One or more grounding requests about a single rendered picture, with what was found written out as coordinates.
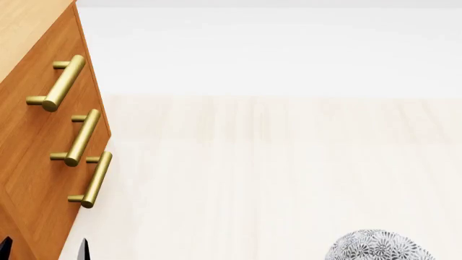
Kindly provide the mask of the wooden drawer cabinet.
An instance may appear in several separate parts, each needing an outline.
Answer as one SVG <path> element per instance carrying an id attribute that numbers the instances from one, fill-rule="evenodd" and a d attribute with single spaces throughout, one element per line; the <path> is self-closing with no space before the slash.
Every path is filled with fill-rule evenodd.
<path id="1" fill-rule="evenodd" d="M 27 105 L 46 96 L 62 69 L 54 61 L 83 56 L 86 64 L 56 112 Z M 101 117 L 76 167 L 50 160 L 68 152 L 82 123 Z M 11 260 L 58 260 L 94 168 L 85 158 L 104 151 L 111 136 L 77 0 L 0 0 L 0 241 L 12 240 Z"/>

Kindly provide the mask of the black white patterned bowl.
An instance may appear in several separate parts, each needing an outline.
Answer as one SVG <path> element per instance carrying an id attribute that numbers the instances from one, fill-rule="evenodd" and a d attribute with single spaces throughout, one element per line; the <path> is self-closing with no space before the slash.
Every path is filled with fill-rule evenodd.
<path id="1" fill-rule="evenodd" d="M 329 248 L 324 260 L 436 260 L 406 236 L 379 229 L 343 235 Z"/>

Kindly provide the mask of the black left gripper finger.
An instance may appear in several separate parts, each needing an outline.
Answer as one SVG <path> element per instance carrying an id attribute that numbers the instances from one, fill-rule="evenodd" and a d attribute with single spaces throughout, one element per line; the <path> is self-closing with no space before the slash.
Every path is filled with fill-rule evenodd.
<path id="1" fill-rule="evenodd" d="M 13 240 L 7 236 L 0 242 L 0 260 L 9 260 Z"/>
<path id="2" fill-rule="evenodd" d="M 85 238 L 82 239 L 80 244 L 77 260 L 91 260 L 89 244 Z"/>

